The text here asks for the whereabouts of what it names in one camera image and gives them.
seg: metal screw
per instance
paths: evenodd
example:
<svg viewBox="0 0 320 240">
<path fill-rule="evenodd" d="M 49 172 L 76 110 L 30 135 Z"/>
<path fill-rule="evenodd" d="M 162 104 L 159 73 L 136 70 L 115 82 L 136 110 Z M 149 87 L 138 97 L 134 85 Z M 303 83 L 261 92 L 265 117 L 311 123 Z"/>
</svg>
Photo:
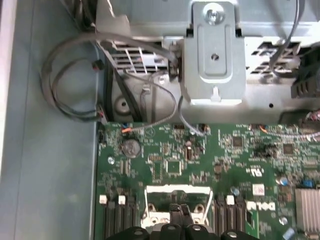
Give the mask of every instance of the metal screw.
<svg viewBox="0 0 320 240">
<path fill-rule="evenodd" d="M 217 21 L 219 13 L 210 9 L 206 12 L 206 16 L 208 17 L 208 19 L 210 19 L 211 22 L 215 23 Z"/>
<path fill-rule="evenodd" d="M 192 228 L 194 230 L 196 230 L 196 231 L 200 231 L 201 230 L 201 227 L 199 225 L 194 225 Z"/>
<path fill-rule="evenodd" d="M 228 236 L 231 237 L 231 238 L 234 238 L 234 239 L 237 238 L 237 234 L 236 234 L 235 232 L 233 232 L 233 231 L 229 231 L 227 234 L 228 234 Z"/>
<path fill-rule="evenodd" d="M 111 165 L 115 164 L 115 158 L 112 156 L 108 156 L 108 163 Z"/>
<path fill-rule="evenodd" d="M 203 16 L 208 24 L 218 25 L 224 21 L 226 14 L 220 4 L 211 2 L 203 8 Z"/>
<path fill-rule="evenodd" d="M 164 84 L 165 83 L 165 78 L 162 76 L 159 78 L 159 84 Z"/>
<path fill-rule="evenodd" d="M 288 219 L 287 219 L 285 216 L 280 217 L 280 218 L 279 218 L 279 223 L 280 223 L 281 225 L 287 225 L 287 224 L 288 224 Z"/>
</svg>

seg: integrated circuit chip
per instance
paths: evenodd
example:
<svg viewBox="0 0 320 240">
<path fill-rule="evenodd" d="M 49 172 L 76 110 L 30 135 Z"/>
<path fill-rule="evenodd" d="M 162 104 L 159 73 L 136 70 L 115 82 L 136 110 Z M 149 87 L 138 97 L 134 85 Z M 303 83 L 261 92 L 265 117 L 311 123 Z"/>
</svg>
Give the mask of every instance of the integrated circuit chip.
<svg viewBox="0 0 320 240">
<path fill-rule="evenodd" d="M 234 136 L 232 137 L 232 145 L 236 148 L 242 148 L 243 147 L 243 139 L 241 136 Z"/>
<path fill-rule="evenodd" d="M 291 143 L 283 144 L 283 154 L 284 155 L 293 155 L 294 154 L 294 145 Z"/>
<path fill-rule="evenodd" d="M 166 163 L 166 172 L 170 175 L 181 175 L 181 162 L 168 161 Z"/>
</svg>

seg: wire bundle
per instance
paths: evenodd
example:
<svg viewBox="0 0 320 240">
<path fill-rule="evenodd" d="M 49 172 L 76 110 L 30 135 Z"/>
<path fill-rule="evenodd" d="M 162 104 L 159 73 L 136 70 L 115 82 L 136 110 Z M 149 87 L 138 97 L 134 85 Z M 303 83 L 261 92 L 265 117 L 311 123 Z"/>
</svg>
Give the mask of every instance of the wire bundle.
<svg viewBox="0 0 320 240">
<path fill-rule="evenodd" d="M 153 45 L 148 42 L 132 39 L 127 36 L 122 36 L 115 33 L 82 33 L 77 37 L 71 37 L 69 39 L 64 40 L 60 44 L 58 44 L 47 56 L 46 60 L 44 61 L 44 64 L 41 69 L 41 90 L 43 93 L 43 96 L 45 100 L 52 105 L 54 108 L 58 109 L 62 114 L 64 114 L 66 117 L 71 118 L 76 121 L 81 122 L 92 122 L 92 121 L 99 121 L 101 119 L 101 112 L 96 110 L 90 110 L 90 111 L 76 111 L 72 109 L 71 107 L 67 106 L 66 104 L 62 103 L 58 99 L 57 95 L 57 86 L 59 83 L 59 80 L 62 78 L 64 73 L 69 70 L 72 66 L 74 66 L 76 63 L 83 61 L 84 59 L 76 59 L 70 63 L 68 63 L 66 66 L 62 68 L 62 70 L 57 74 L 57 77 L 54 79 L 52 85 L 50 83 L 50 76 L 52 73 L 52 65 L 57 57 L 58 54 L 61 52 L 67 50 L 68 48 L 71 48 L 73 46 L 76 46 L 78 44 L 90 42 L 90 41 L 102 41 L 102 40 L 111 40 L 111 41 L 119 41 L 126 43 L 131 46 L 140 47 L 145 49 L 146 51 L 156 53 L 157 55 L 160 55 L 164 58 L 167 58 L 169 61 L 172 62 L 173 65 L 178 65 L 178 59 L 176 58 L 175 54 L 158 46 Z M 117 83 L 122 85 L 122 79 L 117 71 L 114 71 L 115 79 L 117 80 Z M 139 107 L 132 106 L 135 108 L 137 113 L 139 112 Z"/>
</svg>

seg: capacitor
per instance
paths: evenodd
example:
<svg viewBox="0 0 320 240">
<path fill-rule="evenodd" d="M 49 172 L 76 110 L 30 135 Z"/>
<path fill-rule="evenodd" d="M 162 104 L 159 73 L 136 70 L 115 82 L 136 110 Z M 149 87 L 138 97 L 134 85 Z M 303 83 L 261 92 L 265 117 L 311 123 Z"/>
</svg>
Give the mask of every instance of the capacitor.
<svg viewBox="0 0 320 240">
<path fill-rule="evenodd" d="M 122 143 L 121 150 L 127 158 L 135 159 L 141 153 L 141 144 L 136 139 L 128 139 Z"/>
<path fill-rule="evenodd" d="M 237 197 L 240 195 L 240 190 L 239 190 L 239 188 L 232 186 L 231 193 Z"/>
<path fill-rule="evenodd" d="M 282 216 L 279 218 L 279 223 L 281 225 L 287 225 L 288 224 L 288 219 L 285 216 Z"/>
<path fill-rule="evenodd" d="M 302 182 L 303 186 L 305 188 L 313 188 L 314 187 L 314 182 L 312 180 L 303 180 Z"/>
<path fill-rule="evenodd" d="M 287 186 L 289 181 L 288 181 L 288 178 L 285 177 L 285 176 L 279 176 L 276 178 L 275 182 L 278 184 L 278 185 L 281 185 L 281 186 Z"/>
</svg>

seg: microchip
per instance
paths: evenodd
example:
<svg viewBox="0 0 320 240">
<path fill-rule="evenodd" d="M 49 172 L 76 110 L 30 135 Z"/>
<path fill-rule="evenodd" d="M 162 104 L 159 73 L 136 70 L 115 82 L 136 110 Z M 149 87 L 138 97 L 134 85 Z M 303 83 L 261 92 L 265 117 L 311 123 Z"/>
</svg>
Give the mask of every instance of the microchip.
<svg viewBox="0 0 320 240">
<path fill-rule="evenodd" d="M 242 148 L 242 146 L 243 146 L 242 137 L 241 136 L 234 136 L 232 138 L 232 144 L 236 148 Z"/>
<path fill-rule="evenodd" d="M 221 174 L 222 172 L 222 165 L 217 163 L 215 166 L 214 166 L 214 173 L 215 174 Z"/>
<path fill-rule="evenodd" d="M 166 164 L 166 172 L 172 175 L 181 175 L 181 162 L 168 161 Z"/>
<path fill-rule="evenodd" d="M 294 154 L 294 145 L 291 143 L 283 144 L 283 154 L 293 155 Z"/>
</svg>

